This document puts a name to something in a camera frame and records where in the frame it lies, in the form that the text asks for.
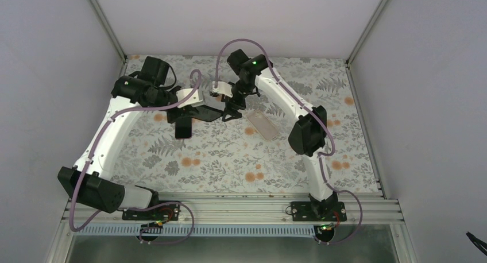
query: black mounting plate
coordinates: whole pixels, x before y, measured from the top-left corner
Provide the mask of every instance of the black mounting plate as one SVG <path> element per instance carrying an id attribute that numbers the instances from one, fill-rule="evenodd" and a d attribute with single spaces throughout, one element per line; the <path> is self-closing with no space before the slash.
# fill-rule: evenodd
<path id="1" fill-rule="evenodd" d="M 291 215 L 293 222 L 314 222 L 314 221 L 326 221 L 326 222 L 336 222 L 337 217 L 333 212 L 336 212 L 340 217 L 340 222 L 347 221 L 347 213 L 342 213 L 345 209 L 345 204 L 343 202 L 338 202 L 330 212 L 319 219 L 318 216 L 311 209 L 311 202 L 291 202 Z"/>
<path id="2" fill-rule="evenodd" d="M 160 201 L 160 203 L 165 202 L 175 202 L 175 201 Z M 169 204 L 167 206 L 162 206 L 151 211 L 133 211 L 124 210 L 122 214 L 122 220 L 126 221 L 156 221 L 164 220 L 168 217 L 168 211 L 165 208 L 170 208 L 172 212 L 177 208 L 177 212 L 174 212 L 170 221 L 177 221 L 179 216 L 180 207 L 178 204 Z"/>

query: floral pattern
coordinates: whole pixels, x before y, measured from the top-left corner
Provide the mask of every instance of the floral pattern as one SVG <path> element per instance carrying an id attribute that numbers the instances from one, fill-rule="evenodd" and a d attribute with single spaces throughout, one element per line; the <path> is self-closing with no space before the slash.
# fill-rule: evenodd
<path id="1" fill-rule="evenodd" d="M 140 70 L 145 57 L 130 56 L 126 74 Z M 216 57 L 155 57 L 173 66 L 177 84 L 185 88 L 191 87 L 190 72 L 200 69 L 206 104 L 223 109 L 220 98 L 209 95 Z M 296 92 L 327 110 L 327 126 L 337 145 L 336 154 L 327 161 L 332 184 L 353 192 L 378 192 L 343 60 L 279 57 L 272 61 Z M 220 69 L 222 80 L 237 80 L 223 58 Z M 167 84 L 173 80 L 169 75 Z M 165 112 L 144 112 L 121 149 L 112 181 L 159 192 L 308 192 L 304 163 L 287 141 L 292 122 L 265 94 L 249 96 L 243 116 L 254 110 L 262 111 L 278 128 L 273 140 L 263 139 L 246 118 L 212 123 L 193 119 L 192 138 L 176 140 Z M 329 143 L 325 149 L 330 150 Z"/>

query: floor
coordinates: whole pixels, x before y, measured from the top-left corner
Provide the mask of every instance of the floor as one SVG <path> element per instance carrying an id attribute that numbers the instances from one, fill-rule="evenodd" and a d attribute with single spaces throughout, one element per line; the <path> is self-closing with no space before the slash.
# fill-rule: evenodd
<path id="1" fill-rule="evenodd" d="M 354 229 L 339 228 L 335 238 L 342 239 Z M 141 245 L 127 236 L 75 236 L 67 262 L 389 263 L 398 259 L 389 226 L 367 225 L 353 239 L 336 246 L 318 246 L 311 238 L 296 237 L 190 237 L 178 245 L 160 246 Z"/>
<path id="2" fill-rule="evenodd" d="M 209 96 L 215 56 L 155 57 L 174 67 L 183 87 L 190 87 L 190 72 L 200 69 L 206 104 L 223 109 L 219 98 Z M 145 58 L 130 56 L 126 74 L 140 70 Z M 326 162 L 332 184 L 353 192 L 378 192 L 343 60 L 279 57 L 271 61 L 304 99 L 327 110 L 327 126 L 337 144 L 336 154 Z M 221 80 L 237 80 L 223 58 L 220 69 Z M 172 81 L 168 76 L 167 84 Z M 260 110 L 280 134 L 266 141 L 246 118 L 225 123 L 193 120 L 193 137 L 176 140 L 164 112 L 143 113 L 119 154 L 112 181 L 159 192 L 309 192 L 304 164 L 287 142 L 293 124 L 265 94 L 249 96 L 247 106 L 244 117 Z"/>

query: purple cable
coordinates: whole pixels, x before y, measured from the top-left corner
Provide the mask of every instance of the purple cable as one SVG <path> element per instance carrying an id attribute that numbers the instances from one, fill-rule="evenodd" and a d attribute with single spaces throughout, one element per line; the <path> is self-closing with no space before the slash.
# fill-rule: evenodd
<path id="1" fill-rule="evenodd" d="M 124 110 L 119 111 L 119 112 L 115 113 L 114 115 L 112 115 L 110 117 L 111 120 L 107 121 L 103 125 L 103 127 L 100 129 L 100 132 L 96 135 L 95 140 L 93 141 L 93 145 L 91 146 L 90 152 L 88 154 L 88 160 L 84 163 L 84 167 L 81 171 L 81 174 L 79 175 L 78 181 L 76 182 L 75 190 L 73 192 L 73 197 L 71 198 L 71 207 L 69 208 L 69 227 L 72 231 L 77 232 L 77 231 L 83 230 L 84 227 L 86 227 L 93 220 L 93 218 L 95 218 L 95 216 L 101 212 L 101 210 L 96 211 L 81 226 L 75 227 L 74 219 L 75 219 L 75 210 L 76 210 L 76 200 L 78 198 L 78 193 L 79 193 L 79 189 L 81 187 L 81 182 L 83 181 L 83 178 L 84 178 L 86 172 L 88 171 L 88 167 L 91 164 L 91 159 L 93 158 L 93 156 L 95 154 L 95 149 L 98 146 L 98 143 L 100 142 L 100 140 L 102 139 L 102 136 L 105 133 L 105 131 L 107 130 L 108 126 L 110 126 L 110 124 L 115 121 L 116 117 L 118 117 L 119 115 L 121 115 L 123 113 L 132 112 L 132 111 L 165 111 L 165 110 L 175 108 L 178 105 L 181 105 L 182 103 L 187 101 L 191 96 L 193 96 L 193 94 L 198 90 L 199 86 L 201 85 L 201 83 L 203 81 L 203 75 L 201 74 L 199 69 L 194 69 L 193 71 L 191 71 L 190 78 L 191 79 L 193 78 L 193 74 L 195 72 L 198 73 L 198 79 L 196 81 L 196 84 L 193 87 L 193 89 L 191 90 L 191 92 L 187 96 L 185 96 L 181 101 L 178 101 L 178 102 L 171 104 L 171 105 L 161 106 L 161 107 L 147 107 L 147 108 L 132 107 L 132 108 L 127 108 L 127 109 L 124 109 Z"/>
<path id="2" fill-rule="evenodd" d="M 153 229 L 153 227 L 146 227 L 144 229 L 142 229 L 139 233 L 139 236 L 138 236 L 138 239 L 140 240 L 141 243 L 148 243 L 148 244 L 156 244 L 156 245 L 174 245 L 174 244 L 178 244 L 178 243 L 181 243 L 183 242 L 184 240 L 188 239 L 191 235 L 191 233 L 193 232 L 194 228 L 195 228 L 195 216 L 193 215 L 193 212 L 190 210 L 190 208 L 188 206 L 186 206 L 185 204 L 183 203 L 180 203 L 180 202 L 165 202 L 165 203 L 160 203 L 158 205 L 155 205 L 153 207 L 148 207 L 148 208 L 128 208 L 129 210 L 133 210 L 133 211 L 149 211 L 149 210 L 154 210 L 158 207 L 162 207 L 162 206 L 168 206 L 170 204 L 178 204 L 184 208 L 186 208 L 188 210 L 188 212 L 190 213 L 191 215 L 191 228 L 190 228 L 190 232 L 183 238 L 180 238 L 178 240 L 175 240 L 175 241 L 170 241 L 170 242 L 152 242 L 152 241 L 146 241 L 146 240 L 142 240 L 142 233 L 150 230 L 150 229 Z"/>
<path id="3" fill-rule="evenodd" d="M 218 57 L 217 57 L 217 67 L 216 67 L 216 72 L 215 72 L 215 84 L 214 84 L 214 87 L 216 88 L 218 86 L 218 82 L 220 80 L 220 78 L 218 77 L 218 68 L 220 66 L 220 58 L 222 57 L 222 54 L 223 54 L 223 51 L 225 51 L 225 49 L 230 45 L 230 44 L 233 44 L 235 42 L 249 42 L 249 43 L 252 43 L 256 46 L 258 46 L 259 49 L 261 49 L 262 53 L 264 54 L 265 56 L 265 61 L 267 62 L 267 66 L 269 67 L 269 70 L 270 70 L 270 73 L 272 74 L 272 76 L 274 77 L 276 83 L 279 83 L 279 86 L 281 86 L 283 88 L 283 90 L 288 93 L 288 95 L 295 100 L 295 102 L 303 109 L 306 110 L 306 112 L 308 112 L 317 122 L 318 124 L 320 124 L 320 126 L 323 128 L 324 132 L 326 133 L 326 135 L 328 136 L 328 138 L 330 139 L 330 143 L 331 143 L 331 152 L 330 153 L 324 153 L 325 156 L 331 156 L 333 154 L 335 154 L 335 140 L 333 139 L 333 137 L 331 136 L 331 133 L 330 131 L 328 130 L 328 128 L 326 128 L 326 125 L 321 121 L 320 118 L 318 118 L 317 115 L 315 115 L 310 109 L 304 107 L 304 104 L 303 102 L 301 102 L 301 100 L 299 100 L 296 95 L 294 95 L 292 93 L 292 91 L 287 88 L 284 84 L 282 84 L 282 82 L 280 81 L 279 77 L 277 77 L 276 73 L 274 72 L 274 69 L 271 68 L 271 64 L 270 64 L 270 61 L 269 61 L 269 56 L 267 55 L 267 52 L 265 51 L 264 47 L 262 47 L 259 43 L 253 41 L 253 40 L 250 40 L 250 39 L 246 39 L 246 38 L 239 38 L 239 39 L 235 39 L 235 40 L 231 40 L 230 42 L 228 42 L 227 44 L 225 44 L 225 46 L 223 46 L 223 48 L 220 50 L 220 52 L 218 53 Z"/>
<path id="4" fill-rule="evenodd" d="M 360 229 L 360 226 L 362 225 L 362 220 L 364 218 L 364 211 L 362 209 L 362 203 L 358 200 L 358 197 L 353 194 L 353 192 L 349 191 L 349 190 L 337 190 L 336 188 L 334 188 L 327 180 L 326 180 L 326 177 L 324 175 L 324 167 L 323 167 L 323 162 L 321 160 L 321 157 L 320 156 L 325 156 L 325 154 L 323 152 L 318 152 L 318 160 L 320 162 L 320 170 L 321 170 L 321 176 L 323 177 L 323 181 L 324 183 L 326 184 L 326 186 L 328 186 L 331 190 L 335 191 L 336 193 L 343 193 L 343 192 L 346 192 L 348 194 L 350 194 L 353 198 L 355 198 L 355 200 L 357 201 L 357 204 L 358 204 L 358 208 L 359 208 L 359 211 L 360 211 L 360 217 L 358 219 L 358 225 L 357 225 L 357 228 L 349 235 L 347 236 L 346 238 L 340 240 L 340 241 L 336 241 L 336 242 L 326 242 L 326 245 L 337 245 L 337 244 L 340 244 L 340 243 L 343 243 L 343 242 L 346 242 L 350 239 L 352 239 L 352 237 L 354 237 L 358 230 Z M 321 242 L 319 239 L 317 239 L 316 236 L 313 236 L 315 238 L 316 241 L 318 241 L 319 243 Z"/>

